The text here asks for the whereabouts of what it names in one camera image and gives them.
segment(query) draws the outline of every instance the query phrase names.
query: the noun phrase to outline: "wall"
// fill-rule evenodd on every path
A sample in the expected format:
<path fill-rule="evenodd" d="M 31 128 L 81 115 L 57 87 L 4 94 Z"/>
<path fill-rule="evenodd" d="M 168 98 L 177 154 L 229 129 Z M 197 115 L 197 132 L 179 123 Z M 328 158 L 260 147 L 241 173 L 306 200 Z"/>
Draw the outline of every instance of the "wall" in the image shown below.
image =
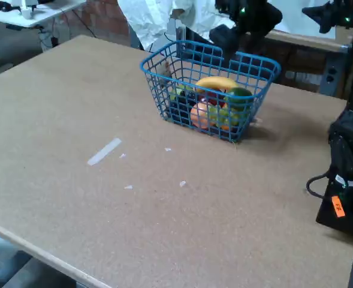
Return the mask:
<path fill-rule="evenodd" d="M 55 26 L 61 42 L 79 34 L 92 36 L 78 17 L 98 38 L 129 46 L 129 26 L 117 0 L 88 0 L 84 7 L 61 15 Z"/>

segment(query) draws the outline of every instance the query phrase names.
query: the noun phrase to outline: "tape piece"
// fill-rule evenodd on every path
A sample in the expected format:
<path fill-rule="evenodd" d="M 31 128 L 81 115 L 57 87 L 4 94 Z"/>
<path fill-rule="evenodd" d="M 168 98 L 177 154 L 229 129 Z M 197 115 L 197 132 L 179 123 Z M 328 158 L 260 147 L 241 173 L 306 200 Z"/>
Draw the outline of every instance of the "tape piece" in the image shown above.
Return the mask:
<path fill-rule="evenodd" d="M 87 164 L 90 166 L 98 164 L 105 156 L 111 153 L 112 150 L 118 147 L 120 143 L 122 143 L 122 141 L 119 138 L 113 139 L 110 143 L 105 145 L 102 150 L 100 150 L 90 160 L 88 160 Z"/>
<path fill-rule="evenodd" d="M 334 211 L 336 212 L 336 216 L 338 218 L 344 217 L 345 212 L 338 196 L 332 196 L 332 204 L 333 204 Z"/>

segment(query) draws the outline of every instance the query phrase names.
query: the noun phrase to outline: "blue wire basket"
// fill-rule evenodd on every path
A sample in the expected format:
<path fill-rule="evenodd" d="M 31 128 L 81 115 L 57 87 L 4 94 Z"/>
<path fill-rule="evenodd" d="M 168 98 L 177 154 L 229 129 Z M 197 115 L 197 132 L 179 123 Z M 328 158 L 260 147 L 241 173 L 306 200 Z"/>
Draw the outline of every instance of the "blue wire basket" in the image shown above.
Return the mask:
<path fill-rule="evenodd" d="M 163 119 L 230 142 L 240 140 L 281 71 L 274 60 L 242 52 L 226 63 L 222 49 L 194 41 L 169 43 L 141 69 Z M 232 79 L 238 88 L 196 85 L 210 76 Z"/>

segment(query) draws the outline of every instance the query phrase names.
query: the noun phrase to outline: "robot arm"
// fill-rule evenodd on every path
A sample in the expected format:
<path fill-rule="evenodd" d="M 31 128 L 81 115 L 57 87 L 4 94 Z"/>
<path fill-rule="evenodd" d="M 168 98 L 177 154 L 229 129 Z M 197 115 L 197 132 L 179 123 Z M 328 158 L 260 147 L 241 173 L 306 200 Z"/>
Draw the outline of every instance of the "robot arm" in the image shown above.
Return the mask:
<path fill-rule="evenodd" d="M 232 29 L 220 25 L 210 31 L 210 39 L 223 50 L 225 59 L 230 59 L 239 49 L 242 35 L 251 34 L 246 47 L 250 50 L 283 18 L 280 10 L 267 0 L 216 0 L 215 7 L 235 22 Z"/>

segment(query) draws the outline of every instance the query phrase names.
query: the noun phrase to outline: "table edge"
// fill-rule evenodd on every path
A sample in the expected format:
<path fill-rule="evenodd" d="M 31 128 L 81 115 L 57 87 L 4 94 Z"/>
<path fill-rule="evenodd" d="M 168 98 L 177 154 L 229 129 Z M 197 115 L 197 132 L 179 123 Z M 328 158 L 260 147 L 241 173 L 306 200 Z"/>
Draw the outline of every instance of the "table edge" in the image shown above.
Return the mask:
<path fill-rule="evenodd" d="M 72 279 L 78 281 L 80 284 L 86 285 L 88 287 L 95 288 L 111 288 L 107 284 L 93 278 L 92 276 L 78 270 L 72 265 L 64 262 L 63 260 L 55 257 L 54 255 L 44 251 L 43 249 L 31 244 L 30 242 L 22 239 L 21 237 L 13 234 L 12 232 L 4 229 L 0 226 L 0 238 L 9 241 L 15 246 L 19 247 L 24 252 L 27 252 L 32 257 L 42 261 L 43 263 L 51 266 L 52 268 L 60 271 L 61 273 L 71 277 Z"/>

